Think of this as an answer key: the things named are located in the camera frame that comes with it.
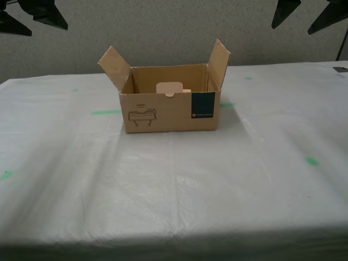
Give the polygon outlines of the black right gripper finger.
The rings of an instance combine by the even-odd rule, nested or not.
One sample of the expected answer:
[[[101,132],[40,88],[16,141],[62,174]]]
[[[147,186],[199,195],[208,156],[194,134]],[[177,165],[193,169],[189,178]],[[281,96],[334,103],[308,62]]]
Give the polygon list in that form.
[[[328,6],[309,27],[307,31],[309,35],[347,19],[347,0],[329,0],[328,2]]]
[[[276,29],[300,4],[300,0],[278,0],[271,24],[272,29]]]

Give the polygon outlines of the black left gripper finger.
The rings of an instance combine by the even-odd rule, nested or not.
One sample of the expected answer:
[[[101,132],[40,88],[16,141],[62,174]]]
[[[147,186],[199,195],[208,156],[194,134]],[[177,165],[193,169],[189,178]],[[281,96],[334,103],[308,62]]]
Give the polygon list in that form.
[[[55,0],[18,0],[18,3],[34,21],[68,30],[69,26],[55,6]]]
[[[4,10],[1,10],[0,15],[0,32],[3,34],[32,36],[32,31],[23,25],[18,20],[14,19]]]

